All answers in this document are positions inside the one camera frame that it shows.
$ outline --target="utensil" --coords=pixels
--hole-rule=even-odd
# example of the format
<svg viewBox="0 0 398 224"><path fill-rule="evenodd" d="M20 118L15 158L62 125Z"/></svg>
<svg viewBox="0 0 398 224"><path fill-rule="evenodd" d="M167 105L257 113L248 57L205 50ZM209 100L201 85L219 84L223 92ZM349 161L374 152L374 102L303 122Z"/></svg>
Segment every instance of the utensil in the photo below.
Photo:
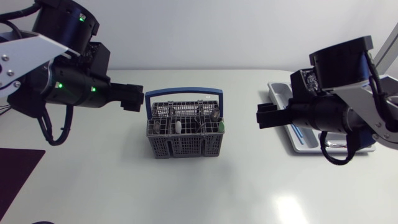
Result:
<svg viewBox="0 0 398 224"><path fill-rule="evenodd" d="M220 118L220 109L214 108L210 113L210 119L212 122L217 122L218 118Z"/></svg>
<svg viewBox="0 0 398 224"><path fill-rule="evenodd" d="M155 134L160 134L160 122L155 121L154 123L154 132Z"/></svg>
<svg viewBox="0 0 398 224"><path fill-rule="evenodd" d="M326 140L325 144L327 147L330 147L330 148L339 148L339 147L347 148L347 145L345 145L345 144L332 143L329 140Z"/></svg>
<svg viewBox="0 0 398 224"><path fill-rule="evenodd" d="M182 129L181 121L177 121L175 123L175 132L177 134L181 134L181 129Z"/></svg>

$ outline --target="metal tray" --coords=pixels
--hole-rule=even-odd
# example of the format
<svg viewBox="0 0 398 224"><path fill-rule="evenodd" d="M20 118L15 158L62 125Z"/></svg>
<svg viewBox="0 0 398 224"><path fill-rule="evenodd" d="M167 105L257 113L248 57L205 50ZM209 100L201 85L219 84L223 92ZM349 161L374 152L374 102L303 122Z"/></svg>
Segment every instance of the metal tray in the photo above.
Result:
<svg viewBox="0 0 398 224"><path fill-rule="evenodd" d="M289 98L293 97L290 83L269 82L269 98L277 105L278 110L284 109L289 104ZM301 128L293 124L285 125L285 130L289 135L293 148L296 152L321 152L320 131ZM326 140L333 144L346 144L344 134L329 133ZM345 147L327 147L328 152L346 152ZM373 152L376 150L374 144L370 147L359 150L358 152Z"/></svg>

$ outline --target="white wall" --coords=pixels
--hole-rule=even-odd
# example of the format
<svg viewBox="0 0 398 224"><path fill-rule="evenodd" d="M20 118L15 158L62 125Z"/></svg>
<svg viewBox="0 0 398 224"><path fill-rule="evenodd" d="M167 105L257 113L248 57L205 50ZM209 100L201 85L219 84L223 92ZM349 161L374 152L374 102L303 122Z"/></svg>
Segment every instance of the white wall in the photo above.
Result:
<svg viewBox="0 0 398 224"><path fill-rule="evenodd" d="M372 35L375 55L397 0L77 0L101 24L110 69L309 67L308 54ZM0 13L33 0L2 0ZM30 30L35 17L16 20ZM7 30L1 26L0 32Z"/></svg>

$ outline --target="blue object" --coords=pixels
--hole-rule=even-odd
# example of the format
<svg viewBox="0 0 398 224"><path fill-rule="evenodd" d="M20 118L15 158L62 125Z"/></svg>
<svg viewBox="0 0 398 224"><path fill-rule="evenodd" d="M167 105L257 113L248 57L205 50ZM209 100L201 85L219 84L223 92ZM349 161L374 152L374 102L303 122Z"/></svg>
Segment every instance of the blue object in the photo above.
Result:
<svg viewBox="0 0 398 224"><path fill-rule="evenodd" d="M291 124L291 126L293 128L294 133L296 133L296 136L297 136L298 140L300 141L300 143L304 145L303 137L300 137L299 131L297 131L298 128L295 125L293 125L293 124Z"/></svg>
<svg viewBox="0 0 398 224"><path fill-rule="evenodd" d="M215 88L202 88L202 87L181 87L181 88L166 88L162 90L148 91L145 93L145 104L147 108L147 117L152 119L152 111L150 110L150 98L154 96L163 96L177 93L202 93L218 95L218 104L220 106L220 116L223 117L223 91Z"/></svg>
<svg viewBox="0 0 398 224"><path fill-rule="evenodd" d="M301 138L304 138L304 135L303 135L303 133L301 133L301 131L299 130L299 127L297 127L296 125L293 124L293 128L296 129L296 131L298 132L298 135L299 135Z"/></svg>

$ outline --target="black cable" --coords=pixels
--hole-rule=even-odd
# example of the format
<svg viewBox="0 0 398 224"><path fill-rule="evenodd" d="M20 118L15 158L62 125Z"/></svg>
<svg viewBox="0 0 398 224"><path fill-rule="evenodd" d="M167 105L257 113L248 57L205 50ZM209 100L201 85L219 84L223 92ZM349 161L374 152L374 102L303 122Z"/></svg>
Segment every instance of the black cable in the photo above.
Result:
<svg viewBox="0 0 398 224"><path fill-rule="evenodd" d="M11 110L11 107L8 107L5 111L1 112L0 116L7 113L7 111L9 111L9 110Z"/></svg>
<svg viewBox="0 0 398 224"><path fill-rule="evenodd" d="M33 224L54 224L54 223L48 221L40 221L40 222L35 222Z"/></svg>
<svg viewBox="0 0 398 224"><path fill-rule="evenodd" d="M338 165L338 166L345 165L345 164L347 164L350 160L352 160L353 157L354 157L354 155L355 155L355 151L350 151L349 149L347 149L348 155L347 155L346 159L344 159L344 160L336 159L336 158L331 157L331 156L329 155L329 153L326 151L326 143L325 143L325 141L326 141L326 135L327 135L327 134L328 134L327 131L322 131L321 136L320 136L320 138L319 138L319 141L320 141L320 143L321 143L321 151L322 151L322 154L325 156L325 158L326 158L329 162L331 162L332 164Z"/></svg>
<svg viewBox="0 0 398 224"><path fill-rule="evenodd" d="M369 52L366 52L366 61L368 63L371 76L369 76L369 85L372 89L372 94L374 98L374 104L379 116L386 123L386 128L390 131L398 131L398 121L394 119L391 110L388 107L386 101L387 93L385 93L380 84L379 73L377 72L376 66L373 63L373 59Z"/></svg>
<svg viewBox="0 0 398 224"><path fill-rule="evenodd" d="M35 12L37 12L41 8L41 5L38 3L34 3L31 7L26 9L15 11L15 12L8 12L0 15L0 21L8 21L11 19L17 19L24 16L29 16Z"/></svg>
<svg viewBox="0 0 398 224"><path fill-rule="evenodd" d="M52 125L51 125L51 120L49 117L49 114L47 113L47 110L45 109L43 117L37 118L37 121L39 122L40 128L43 132L44 138L46 141L50 143L52 146L59 146L62 143L67 140L69 131L70 131L70 126L72 125L72 118L73 118L73 106L72 105L67 105L67 112L65 115L65 124L63 125L63 128L61 128L62 133L60 137L54 141L53 136L52 136Z"/></svg>
<svg viewBox="0 0 398 224"><path fill-rule="evenodd" d="M17 34L18 38L19 38L19 39L22 39L21 31L20 31L20 30L18 29L18 27L15 26L12 22L10 22L10 21L0 21L0 23L5 24L5 25L11 27L12 31L14 31L14 32Z"/></svg>

